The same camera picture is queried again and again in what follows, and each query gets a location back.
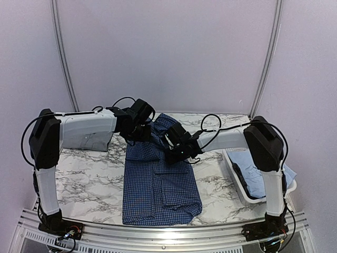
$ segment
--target metal frame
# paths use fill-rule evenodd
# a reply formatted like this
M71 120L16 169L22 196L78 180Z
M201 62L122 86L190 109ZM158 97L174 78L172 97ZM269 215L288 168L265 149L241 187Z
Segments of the metal frame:
M61 60L61 67L64 74L65 84L68 90L68 95L70 98L70 102L72 104L73 110L75 112L80 111L76 95L73 87L72 78L70 75L70 71L67 64L66 54L64 50L63 38L62 38L62 31L61 31L61 23L60 23L60 15L58 13L58 3L57 0L51 0L51 7L52 7L52 17L53 17L53 24L54 24L54 31L56 36L56 44L58 49L58 54Z
M293 220L290 215L287 215L286 219L290 234L294 227ZM296 231L303 234L306 252L314 253L305 214L298 212L295 219ZM258 243L246 242L241 230L246 223L262 220L263 218L221 225L186 227L131 227L81 221L84 224L83 236L81 241L77 241L75 252L225 252L228 249L240 249L243 245ZM56 236L39 231L38 224L36 211L24 209L9 253L20 252L24 238L35 238L36 241L53 245Z
M256 112L257 112L257 110L259 108L259 105L260 105L260 102L261 102L263 91L265 89L270 65L271 65L272 58L273 58L274 53L275 53L275 49L276 49L276 45L277 45L277 39L279 37L282 7L283 7L283 0L276 0L274 22L273 22L272 33L270 35L268 52L267 52L267 55L266 55L266 58L265 58L263 70L262 70L262 73L261 73L261 77L260 77L259 85L257 87L256 94L255 94L255 97L254 97L254 102L253 102L253 105L252 105L252 108L251 108L251 112L249 114L250 118L253 118L256 115Z

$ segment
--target folded shirt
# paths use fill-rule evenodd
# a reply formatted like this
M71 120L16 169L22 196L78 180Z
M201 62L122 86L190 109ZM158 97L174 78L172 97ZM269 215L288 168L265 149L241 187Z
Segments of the folded shirt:
M177 121L161 114L151 126L151 142L127 145L124 172L123 224L171 226L191 222L202 211L192 166L168 165L162 140Z
M247 184L249 194L255 198L265 197L264 182L260 170L257 169L253 162L252 155L249 150L227 152L233 163L236 163L242 172L242 176ZM296 173L287 165L284 165L284 174L287 187L296 177Z

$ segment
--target white basket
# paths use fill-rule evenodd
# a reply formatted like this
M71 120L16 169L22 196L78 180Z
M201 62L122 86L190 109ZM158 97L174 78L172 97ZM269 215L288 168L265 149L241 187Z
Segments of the white basket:
M222 151L222 157L223 157L223 161L224 161L224 166L221 166L221 169L222 170L226 170L226 171L222 171L223 174L227 174L226 172L229 173L229 175L231 176L232 178L232 181L235 185L235 188L236 188L236 191L237 191L237 194L239 195L239 198L241 200L241 203L244 205L244 206L249 206L251 204L257 204L257 203L260 203L260 202L266 202L266 198L261 198L261 199L251 199L247 196L246 192L244 191L243 187L242 187L242 184L239 180L239 177L237 176L236 172L234 171L233 169L233 166L232 166L232 162L230 160L230 158L228 157L227 155L227 152L225 150ZM297 183L296 183L296 180L294 179L292 181L292 183L289 185L287 191L286 191L286 196L294 191L297 187Z

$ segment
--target vertical metal strip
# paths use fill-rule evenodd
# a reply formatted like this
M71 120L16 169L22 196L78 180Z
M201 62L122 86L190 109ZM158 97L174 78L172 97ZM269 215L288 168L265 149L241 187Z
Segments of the vertical metal strip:
M54 31L55 31L55 36L56 36L56 44L57 44L58 54L60 55L61 67L62 67L62 71L64 74L64 80L66 83L68 95L69 95L73 110L75 112L78 112L80 110L77 104L76 95L75 95L75 91L74 91L74 87L73 87L73 83L72 83L72 79L71 79L71 75L70 75L70 71L68 68L67 59L65 55L57 0L51 0L51 6L52 6Z
M281 14L282 14L283 0L276 0L275 5L275 15L273 22L273 29L269 40L268 52L265 58L261 78L259 81L259 85L257 87L257 91L254 97L254 102L251 108L251 112L249 114L250 118L253 118L256 115L257 109L260 105L262 94L266 85L269 68L272 62L272 58L275 52L277 37L280 30L280 22L281 22Z

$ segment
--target light blue shirt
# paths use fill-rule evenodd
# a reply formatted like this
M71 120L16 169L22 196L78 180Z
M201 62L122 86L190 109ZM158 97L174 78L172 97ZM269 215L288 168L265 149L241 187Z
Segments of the light blue shirt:
M265 197L263 178L260 170L257 169L253 162L250 151L232 151L227 152L227 154L232 162L239 166L242 176L247 183L249 194L255 198ZM287 165L284 165L284 174L287 187L289 187L297 174Z

